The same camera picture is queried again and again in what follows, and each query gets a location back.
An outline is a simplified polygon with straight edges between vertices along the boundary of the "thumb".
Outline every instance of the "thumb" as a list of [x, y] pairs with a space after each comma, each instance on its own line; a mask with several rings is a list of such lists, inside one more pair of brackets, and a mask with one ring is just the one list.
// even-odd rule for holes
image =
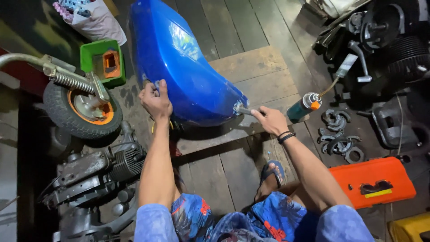
[[169, 98], [167, 96], [167, 84], [166, 84], [166, 80], [162, 79], [160, 81], [158, 89], [160, 90], [160, 97], [161, 98], [163, 98], [163, 99], [168, 99]]
[[251, 114], [261, 123], [265, 117], [257, 110], [251, 110]]

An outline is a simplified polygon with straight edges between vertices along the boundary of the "black wristband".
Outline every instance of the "black wristband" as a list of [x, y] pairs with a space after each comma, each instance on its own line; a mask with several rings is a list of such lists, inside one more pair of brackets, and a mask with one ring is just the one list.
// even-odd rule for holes
[[281, 138], [281, 136], [282, 136], [283, 134], [285, 134], [285, 133], [291, 133], [291, 131], [285, 131], [284, 133], [282, 133], [282, 134], [278, 135], [278, 137], [277, 137], [278, 141], [279, 141], [279, 139]]
[[282, 137], [282, 139], [278, 139], [279, 144], [282, 144], [286, 139], [291, 138], [291, 137], [293, 137], [295, 135], [296, 134], [294, 132], [285, 135], [284, 137]]

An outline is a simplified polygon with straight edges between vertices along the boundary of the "spray can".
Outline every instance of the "spray can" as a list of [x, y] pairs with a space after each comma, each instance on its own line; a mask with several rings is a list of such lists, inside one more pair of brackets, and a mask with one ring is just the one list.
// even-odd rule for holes
[[291, 122], [296, 123], [306, 114], [317, 110], [322, 102], [317, 93], [307, 93], [287, 110], [287, 117]]

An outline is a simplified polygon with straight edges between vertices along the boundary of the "shock absorber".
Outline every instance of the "shock absorber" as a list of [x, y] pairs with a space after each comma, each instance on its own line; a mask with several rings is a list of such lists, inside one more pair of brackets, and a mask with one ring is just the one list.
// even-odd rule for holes
[[58, 72], [56, 72], [54, 76], [50, 78], [50, 80], [61, 85], [65, 85], [71, 88], [79, 89], [84, 92], [88, 92], [90, 94], [94, 94], [94, 88], [90, 84], [84, 83], [75, 78], [71, 78]]

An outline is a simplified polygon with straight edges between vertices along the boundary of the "plastic bag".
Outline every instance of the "plastic bag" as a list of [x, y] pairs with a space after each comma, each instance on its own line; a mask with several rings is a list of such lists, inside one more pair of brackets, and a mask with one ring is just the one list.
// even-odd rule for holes
[[[88, 12], [89, 17], [84, 17], [78, 12]], [[121, 46], [126, 41], [126, 35], [118, 21], [109, 11], [103, 0], [80, 5], [73, 12], [73, 19], [63, 19], [76, 31], [92, 41], [103, 39], [114, 39]]]

